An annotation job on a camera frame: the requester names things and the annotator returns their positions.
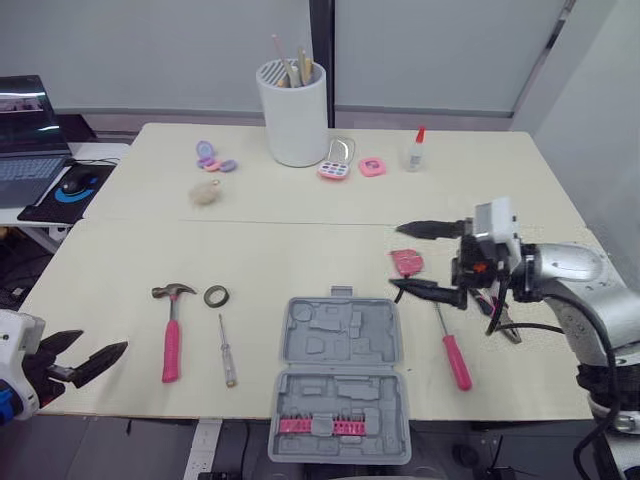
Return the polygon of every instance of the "laptop keyboard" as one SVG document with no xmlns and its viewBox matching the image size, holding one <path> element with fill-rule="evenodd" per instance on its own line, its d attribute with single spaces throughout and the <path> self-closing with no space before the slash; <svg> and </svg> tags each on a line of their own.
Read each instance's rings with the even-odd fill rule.
<svg viewBox="0 0 640 480">
<path fill-rule="evenodd" d="M 60 160 L 60 157 L 2 160 L 0 161 L 0 182 L 49 178 L 51 172 L 60 164 Z"/>
</svg>

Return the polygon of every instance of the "laptop screen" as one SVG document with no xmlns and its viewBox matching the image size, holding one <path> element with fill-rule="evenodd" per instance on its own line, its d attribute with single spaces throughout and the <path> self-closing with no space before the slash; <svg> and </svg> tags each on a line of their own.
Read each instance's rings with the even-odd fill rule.
<svg viewBox="0 0 640 480">
<path fill-rule="evenodd" d="M 0 77 L 0 156 L 69 153 L 40 77 Z"/>
</svg>

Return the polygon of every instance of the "hammer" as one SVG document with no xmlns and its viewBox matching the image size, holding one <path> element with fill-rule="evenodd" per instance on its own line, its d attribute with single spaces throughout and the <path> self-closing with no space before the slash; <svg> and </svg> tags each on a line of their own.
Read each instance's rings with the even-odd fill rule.
<svg viewBox="0 0 640 480">
<path fill-rule="evenodd" d="M 166 287 L 156 287 L 151 290 L 153 298 L 169 295 L 171 308 L 169 323 L 164 332 L 164 367 L 162 368 L 162 382 L 175 382 L 180 377 L 180 326 L 178 325 L 178 296 L 182 292 L 196 293 L 191 287 L 182 283 L 170 283 Z"/>
</svg>

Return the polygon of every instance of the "gray tool case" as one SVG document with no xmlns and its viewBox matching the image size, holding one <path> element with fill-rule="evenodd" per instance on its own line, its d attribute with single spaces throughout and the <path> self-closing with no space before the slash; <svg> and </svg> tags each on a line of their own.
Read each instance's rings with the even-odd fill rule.
<svg viewBox="0 0 640 480">
<path fill-rule="evenodd" d="M 400 325 L 392 301 L 353 297 L 351 287 L 333 287 L 331 297 L 292 298 L 282 336 L 282 358 L 289 368 L 276 379 L 269 458 L 295 463 L 407 463 L 411 440 L 406 388 L 393 370 L 401 355 Z M 304 424 L 306 430 L 281 432 L 283 420 L 282 425 L 300 420 L 295 425 Z M 351 423 L 348 433 L 336 433 L 336 422 L 345 420 L 357 420 L 364 435 L 349 434 Z"/>
</svg>

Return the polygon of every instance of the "screwdriver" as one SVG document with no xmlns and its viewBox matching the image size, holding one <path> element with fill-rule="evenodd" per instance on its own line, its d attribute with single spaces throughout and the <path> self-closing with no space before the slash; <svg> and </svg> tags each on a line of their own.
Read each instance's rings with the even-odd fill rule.
<svg viewBox="0 0 640 480">
<path fill-rule="evenodd" d="M 444 337 L 442 338 L 442 342 L 447 349 L 449 365 L 451 365 L 451 371 L 453 372 L 453 376 L 456 379 L 458 388 L 463 391 L 471 390 L 471 387 L 473 385 L 473 383 L 471 382 L 471 375 L 469 375 L 467 365 L 464 363 L 464 358 L 462 357 L 462 353 L 458 348 L 456 337 L 454 337 L 453 335 L 449 335 L 449 332 L 447 331 L 447 326 L 444 323 L 444 318 L 442 316 L 442 312 L 440 311 L 440 304 L 434 302 L 433 306 L 438 313 L 438 318 L 440 319 L 442 329 L 444 330 Z"/>
<path fill-rule="evenodd" d="M 220 319 L 220 339 L 222 341 L 222 367 L 224 368 L 224 380 L 227 383 L 227 387 L 236 386 L 236 369 L 233 366 L 233 358 L 231 357 L 231 347 L 227 343 L 227 337 L 224 334 L 224 325 L 222 324 L 222 314 L 218 314 Z"/>
</svg>

